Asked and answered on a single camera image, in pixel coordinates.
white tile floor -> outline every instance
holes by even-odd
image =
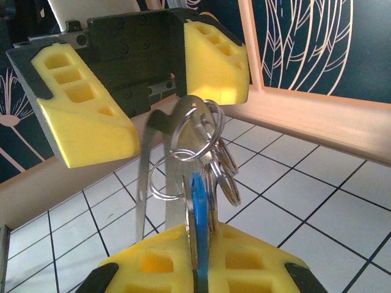
[[[302,258],[330,293],[390,292],[391,168],[235,119],[223,137],[240,166],[242,205],[219,191],[220,221]],[[138,163],[13,231],[5,291],[74,292],[132,245]],[[164,188],[159,169],[154,181]],[[148,203],[153,236],[164,231],[164,203]]]

blue key head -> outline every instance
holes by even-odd
[[[191,177],[191,195],[194,206],[195,233],[197,235],[198,292],[208,292],[209,270],[209,228],[208,228],[208,194],[205,190],[202,177],[199,173],[193,173]]]

wooden frame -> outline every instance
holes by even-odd
[[[391,104],[265,87],[252,1],[239,8],[253,85],[248,102],[226,106],[226,114],[391,164]]]

floor tile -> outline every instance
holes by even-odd
[[[225,116],[225,122],[229,122],[229,121],[231,121],[231,120],[232,120],[231,117]]]
[[[308,222],[369,257],[391,231],[391,212],[338,191]]]
[[[296,169],[339,186],[363,161],[322,146],[306,157]]]
[[[164,145],[160,144],[157,147],[155,147],[153,150],[151,150],[149,161],[151,161],[152,164],[156,164],[156,162],[160,160],[162,157],[164,157]]]
[[[226,122],[221,136],[228,140],[234,140],[253,126],[253,124],[232,119],[229,122]]]
[[[70,196],[70,197],[68,197],[66,200],[60,202],[59,204],[53,206],[52,208],[49,209],[49,211],[58,208],[58,207],[61,206],[62,204],[66,203],[68,200],[71,200],[72,198],[77,197],[79,194],[81,194],[81,191],[80,191],[80,192],[77,192],[76,194],[74,194],[74,195],[72,195],[72,196]]]
[[[88,210],[88,205],[83,193],[78,194],[62,205],[52,209],[49,212],[51,231],[57,230],[86,210]]]
[[[107,258],[98,234],[56,261],[60,293],[67,293]]]
[[[342,189],[391,209],[390,178],[390,167],[366,162],[360,170],[342,186]]]
[[[252,192],[250,189],[244,187],[240,183],[238,183],[237,186],[242,201],[239,206],[233,206],[232,204],[230,204],[228,199],[223,194],[220,186],[217,187],[217,211],[220,222],[226,223],[230,218],[240,212],[240,210],[242,210],[246,205],[248,205],[254,198],[258,196],[255,192]]]
[[[291,170],[264,196],[304,220],[334,190],[330,185]]]
[[[79,289],[80,285],[73,288],[71,291],[69,291],[68,293],[76,293],[76,291]]]
[[[39,273],[20,284],[11,293],[57,293],[54,265],[41,270]]]
[[[155,197],[147,200],[147,216],[154,226],[159,226],[166,219],[166,202]]]
[[[118,178],[120,178],[123,185],[126,186],[139,177],[139,164],[140,158],[137,158],[133,162],[124,166],[124,168],[115,171],[115,174],[117,174]]]
[[[391,272],[391,240],[388,240],[385,246],[381,248],[373,262]]]
[[[348,293],[390,292],[391,276],[369,265],[353,284]]]
[[[153,174],[153,183],[156,186],[157,189],[162,189],[164,186],[166,186],[166,177],[160,173],[158,170]],[[129,184],[126,189],[130,192],[132,197],[136,199],[137,197],[137,181]]]
[[[49,235],[49,219],[47,212],[30,224],[11,234],[8,258],[28,248],[38,240]]]
[[[280,163],[256,155],[240,168],[235,179],[261,193],[288,170],[288,167]]]
[[[5,291],[9,291],[53,262],[50,236],[10,259],[7,264]]]
[[[164,145],[160,144],[157,147],[155,147],[153,150],[151,150],[150,153],[150,158],[149,160],[151,161],[152,165],[150,169],[153,168],[153,166],[162,158],[164,157]],[[163,162],[161,165],[158,167],[159,170],[161,170],[164,174],[166,173],[166,163]]]
[[[145,234],[148,234],[151,230],[151,225],[148,221],[145,221]],[[101,234],[110,255],[133,245],[136,241],[136,209],[132,209],[102,229]]]
[[[159,227],[157,227],[157,230],[158,230],[159,233],[164,232],[165,229],[166,229],[165,223],[163,223],[162,225],[160,225]]]
[[[107,199],[98,203],[91,210],[99,229],[115,221],[124,213],[135,207],[134,200],[125,188],[117,191]]]
[[[308,225],[302,226],[282,247],[310,268],[329,293],[340,293],[365,261]]]
[[[237,166],[241,166],[243,163],[247,162],[251,157],[255,156],[253,151],[249,151],[239,145],[230,143],[227,145],[228,150],[230,151],[232,157],[234,158]]]
[[[293,167],[314,148],[314,143],[284,135],[265,148],[261,154]]]
[[[112,174],[106,177],[104,180],[96,183],[96,185],[86,189],[84,193],[86,195],[87,201],[90,204],[90,207],[92,208],[121,188],[121,182],[118,180],[115,174]]]
[[[258,198],[228,224],[277,246],[300,221],[265,199]]]
[[[53,232],[54,254],[56,259],[97,232],[90,211],[73,219]]]
[[[146,235],[145,237],[144,237],[144,239],[148,239],[148,238],[151,238],[151,237],[153,237],[153,236],[156,236],[158,233],[156,233],[154,230],[152,231],[152,232],[150,232],[148,235]]]
[[[281,136],[281,133],[256,126],[235,140],[238,145],[242,145],[250,150],[259,152],[270,143]]]

yellow foam pad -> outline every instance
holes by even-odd
[[[219,105],[245,103],[250,83],[246,46],[199,21],[188,20],[184,33],[188,94]]]
[[[139,153],[131,120],[71,45],[46,47],[31,63],[53,93],[37,102],[68,167]]]
[[[184,225],[167,230],[105,259],[119,270],[106,293],[193,293]],[[210,248],[209,293],[300,293],[284,267],[299,258],[220,223]]]

